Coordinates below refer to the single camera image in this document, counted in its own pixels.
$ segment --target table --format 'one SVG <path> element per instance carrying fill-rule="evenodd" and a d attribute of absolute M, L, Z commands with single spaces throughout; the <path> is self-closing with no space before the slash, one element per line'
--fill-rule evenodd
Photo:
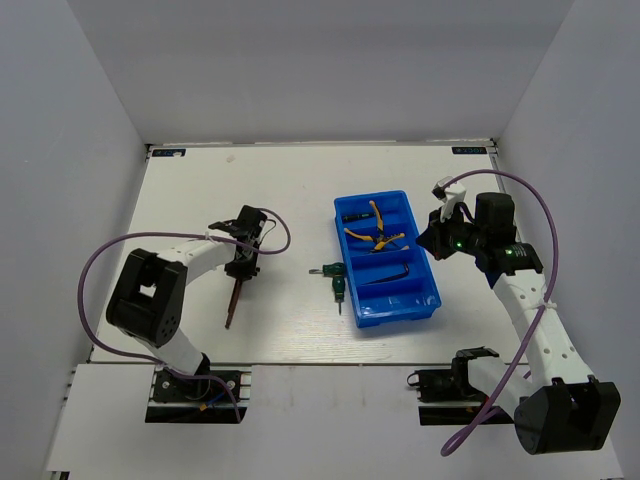
<path fill-rule="evenodd" d="M 243 286 L 230 330 L 224 329 L 224 321 L 233 280 L 219 269 L 188 287 L 181 328 L 212 363 L 443 364 L 457 350 L 480 345 L 493 348 L 505 361 L 515 353 L 519 340 L 509 317 L 469 256 L 429 259 L 442 298 L 432 318 L 368 329 L 355 326 L 349 300 L 339 316 L 331 282 L 307 273 L 341 259 L 334 198 L 404 190 L 422 230 L 429 212 L 440 206 L 431 194 L 436 181 L 491 168 L 488 155 L 453 155 L 448 146 L 393 143 L 254 145 L 189 147 L 184 156 L 151 156 L 148 161 L 130 232 L 202 233 L 214 221 L 235 218 L 244 204 L 275 210 L 291 228 L 287 252 L 260 257 L 261 273 Z M 472 209 L 476 194 L 498 190 L 489 175 L 464 184 Z M 277 248 L 284 241 L 277 228 L 263 247 Z M 135 239 L 125 243 L 124 254 L 178 242 Z M 104 313 L 99 338 L 119 349 L 144 352 L 109 325 Z M 96 349 L 92 361 L 131 360 Z"/>

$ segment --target gray wall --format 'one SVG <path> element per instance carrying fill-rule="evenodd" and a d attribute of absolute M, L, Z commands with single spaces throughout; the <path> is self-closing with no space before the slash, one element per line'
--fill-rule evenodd
<path fill-rule="evenodd" d="M 640 479 L 640 3 L 577 1 L 500 141 L 502 166 L 537 186 L 559 226 L 554 295 L 585 360 L 613 380 L 613 442 Z M 548 227 L 520 190 L 524 237 L 550 265 Z"/>
<path fill-rule="evenodd" d="M 0 0 L 0 12 L 0 465 L 22 480 L 40 478 L 89 351 L 78 274 L 128 225 L 144 148 L 64 0 Z M 94 319 L 106 287 L 91 283 Z"/>
<path fill-rule="evenodd" d="M 143 140 L 487 138 L 571 0 L 69 0 Z"/>

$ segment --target blue tray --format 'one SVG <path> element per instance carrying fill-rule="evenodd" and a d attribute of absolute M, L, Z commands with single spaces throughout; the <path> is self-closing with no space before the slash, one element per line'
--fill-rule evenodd
<path fill-rule="evenodd" d="M 343 215 L 372 213 L 369 201 L 374 200 L 384 220 L 386 236 L 404 232 L 405 238 L 396 245 L 387 245 L 379 253 L 371 253 L 373 243 L 347 235 L 347 227 L 360 235 L 377 236 L 376 218 L 342 222 Z M 441 305 L 431 268 L 422 248 L 416 245 L 416 228 L 409 200 L 401 190 L 336 198 L 336 228 L 347 268 L 347 281 L 356 314 L 356 325 L 371 327 L 397 320 L 418 320 L 430 317 Z M 408 245 L 408 250 L 401 250 Z M 405 271 L 409 275 L 385 283 L 369 282 Z"/>

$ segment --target black label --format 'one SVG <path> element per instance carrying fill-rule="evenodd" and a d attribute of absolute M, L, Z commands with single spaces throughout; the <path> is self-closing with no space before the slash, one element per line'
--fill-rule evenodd
<path fill-rule="evenodd" d="M 454 155 L 486 155 L 485 147 L 451 147 Z"/>
<path fill-rule="evenodd" d="M 158 148 L 151 152 L 152 157 L 184 157 L 186 148 Z"/>

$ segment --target yellow-handled pliers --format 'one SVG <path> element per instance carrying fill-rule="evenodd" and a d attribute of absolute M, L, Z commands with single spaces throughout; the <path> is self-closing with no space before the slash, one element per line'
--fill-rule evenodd
<path fill-rule="evenodd" d="M 396 235 L 392 235 L 390 237 L 386 237 L 384 235 L 384 222 L 382 220 L 382 215 L 380 214 L 380 210 L 378 209 L 378 206 L 376 205 L 376 202 L 371 200 L 371 201 L 369 201 L 369 205 L 371 205 L 371 207 L 373 208 L 373 211 L 376 214 L 377 227 L 378 227 L 378 236 L 377 237 L 373 237 L 371 235 L 358 235 L 357 233 L 353 233 L 348 228 L 344 229 L 344 233 L 352 236 L 353 238 L 357 238 L 358 240 L 362 240 L 364 242 L 373 242 L 375 244 L 375 246 L 373 247 L 373 250 L 371 250 L 372 252 L 379 252 L 384 247 L 386 247 L 387 244 L 393 242 L 394 240 L 398 240 L 400 238 L 404 238 L 404 233 L 398 233 Z M 406 250 L 408 248 L 409 248 L 409 246 L 407 245 L 407 246 L 403 247 L 402 250 Z"/>

